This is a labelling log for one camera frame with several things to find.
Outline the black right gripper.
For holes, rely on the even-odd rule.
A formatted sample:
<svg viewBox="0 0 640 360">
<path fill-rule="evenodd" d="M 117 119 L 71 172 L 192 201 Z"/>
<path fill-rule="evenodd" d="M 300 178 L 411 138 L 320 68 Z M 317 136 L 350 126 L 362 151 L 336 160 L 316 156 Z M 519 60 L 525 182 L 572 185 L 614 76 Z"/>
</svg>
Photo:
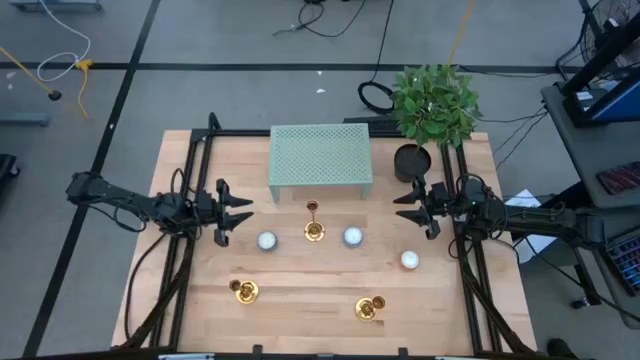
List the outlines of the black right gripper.
<svg viewBox="0 0 640 360">
<path fill-rule="evenodd" d="M 397 216 L 405 218 L 419 226 L 425 226 L 425 235 L 428 240 L 434 240 L 441 232 L 440 225 L 435 216 L 447 216 L 451 196 L 444 182 L 431 185 L 426 189 L 423 177 L 417 177 L 413 182 L 413 191 L 407 195 L 393 200 L 395 204 L 414 204 L 420 202 L 418 210 L 400 210 Z"/>
</svg>

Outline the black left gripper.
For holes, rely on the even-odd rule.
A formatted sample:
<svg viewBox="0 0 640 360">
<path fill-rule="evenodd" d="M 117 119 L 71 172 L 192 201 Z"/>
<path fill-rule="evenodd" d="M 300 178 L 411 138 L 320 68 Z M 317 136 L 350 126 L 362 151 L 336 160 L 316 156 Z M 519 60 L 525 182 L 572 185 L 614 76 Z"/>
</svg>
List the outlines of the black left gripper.
<svg viewBox="0 0 640 360">
<path fill-rule="evenodd" d="M 230 214 L 226 211 L 226 206 L 241 207 L 253 203 L 252 200 L 234 197 L 228 193 L 229 186 L 222 178 L 216 180 L 215 199 L 213 194 L 208 193 L 204 188 L 199 188 L 196 192 L 196 204 L 198 215 L 202 225 L 214 224 L 214 242 L 220 247 L 229 246 L 227 232 L 233 231 L 238 225 L 254 215 L 253 212 Z"/>
</svg>

